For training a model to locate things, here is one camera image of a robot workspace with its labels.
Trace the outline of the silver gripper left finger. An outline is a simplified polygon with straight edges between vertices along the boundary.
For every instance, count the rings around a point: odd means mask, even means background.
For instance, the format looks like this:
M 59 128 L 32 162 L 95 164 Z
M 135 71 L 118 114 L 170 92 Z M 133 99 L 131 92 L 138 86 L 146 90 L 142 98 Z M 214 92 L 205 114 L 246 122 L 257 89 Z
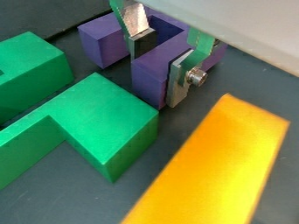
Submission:
M 131 60 L 149 53 L 158 42 L 157 30 L 150 26 L 146 7 L 137 0 L 109 0 L 121 24 Z

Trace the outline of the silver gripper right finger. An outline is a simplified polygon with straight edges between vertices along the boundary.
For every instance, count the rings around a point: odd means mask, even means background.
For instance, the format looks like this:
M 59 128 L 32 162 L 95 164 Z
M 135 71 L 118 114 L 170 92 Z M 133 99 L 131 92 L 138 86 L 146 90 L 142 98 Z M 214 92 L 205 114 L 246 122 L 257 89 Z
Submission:
M 187 43 L 193 46 L 171 64 L 166 104 L 174 108 L 189 94 L 190 85 L 199 87 L 207 79 L 202 62 L 211 56 L 215 38 L 195 28 L 190 29 Z

